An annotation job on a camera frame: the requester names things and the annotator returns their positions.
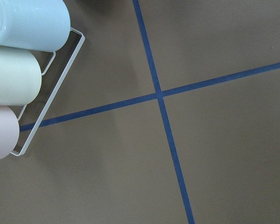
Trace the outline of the white cup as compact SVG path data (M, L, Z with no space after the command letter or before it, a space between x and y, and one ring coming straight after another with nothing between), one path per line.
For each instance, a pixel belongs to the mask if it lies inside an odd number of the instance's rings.
M0 46L0 105L31 103L41 84L39 63L28 50Z

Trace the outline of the light blue cup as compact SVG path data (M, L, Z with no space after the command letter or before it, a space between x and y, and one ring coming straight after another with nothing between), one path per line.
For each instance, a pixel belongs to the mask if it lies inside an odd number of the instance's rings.
M70 34L62 0L0 0L0 45L45 52L59 50Z

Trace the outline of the pink cup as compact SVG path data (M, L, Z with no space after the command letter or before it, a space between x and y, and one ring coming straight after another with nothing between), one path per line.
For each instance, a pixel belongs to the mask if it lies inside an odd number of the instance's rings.
M0 159L8 156L19 139L19 123L8 106L0 106Z

